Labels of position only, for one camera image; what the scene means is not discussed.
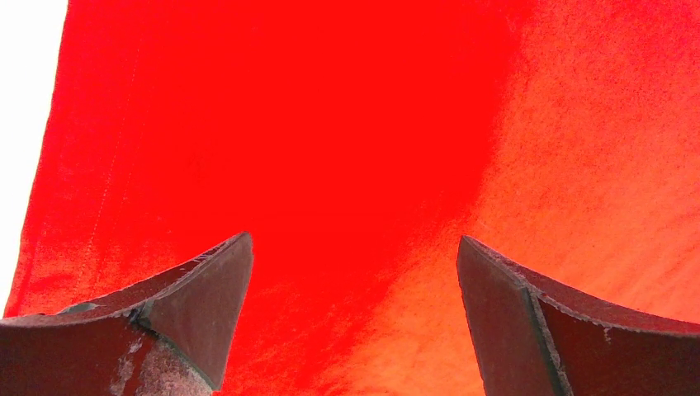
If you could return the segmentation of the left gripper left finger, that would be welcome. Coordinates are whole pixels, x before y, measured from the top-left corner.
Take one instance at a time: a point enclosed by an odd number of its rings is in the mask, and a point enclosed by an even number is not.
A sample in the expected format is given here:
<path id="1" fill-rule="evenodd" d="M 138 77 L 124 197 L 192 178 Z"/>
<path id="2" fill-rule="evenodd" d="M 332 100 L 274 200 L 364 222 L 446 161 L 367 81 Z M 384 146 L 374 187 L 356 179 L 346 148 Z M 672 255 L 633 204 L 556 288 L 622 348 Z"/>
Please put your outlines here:
<path id="1" fill-rule="evenodd" d="M 209 395 L 224 383 L 253 268 L 240 233 L 57 314 L 1 321 L 4 395 Z"/>

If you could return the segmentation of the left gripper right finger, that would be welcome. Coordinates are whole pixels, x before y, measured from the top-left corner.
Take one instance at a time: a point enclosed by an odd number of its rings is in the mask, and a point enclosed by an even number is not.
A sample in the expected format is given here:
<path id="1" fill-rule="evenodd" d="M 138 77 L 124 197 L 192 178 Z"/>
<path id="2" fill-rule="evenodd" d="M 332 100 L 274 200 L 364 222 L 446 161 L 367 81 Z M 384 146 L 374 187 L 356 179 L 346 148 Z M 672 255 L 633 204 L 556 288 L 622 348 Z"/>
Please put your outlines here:
<path id="1" fill-rule="evenodd" d="M 564 285 L 465 236 L 457 271 L 488 395 L 696 395 L 699 326 Z"/>

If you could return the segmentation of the red t shirt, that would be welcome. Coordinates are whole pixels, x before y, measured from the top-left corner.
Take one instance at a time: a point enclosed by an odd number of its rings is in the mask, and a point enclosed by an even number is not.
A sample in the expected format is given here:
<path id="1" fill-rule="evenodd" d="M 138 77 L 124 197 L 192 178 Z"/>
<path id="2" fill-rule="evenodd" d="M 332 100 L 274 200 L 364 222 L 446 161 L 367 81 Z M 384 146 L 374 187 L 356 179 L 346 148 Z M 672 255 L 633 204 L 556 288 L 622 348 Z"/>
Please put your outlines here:
<path id="1" fill-rule="evenodd" d="M 458 240 L 699 320 L 696 1 L 71 1 L 7 316 L 247 231 L 226 395 L 480 395 Z"/>

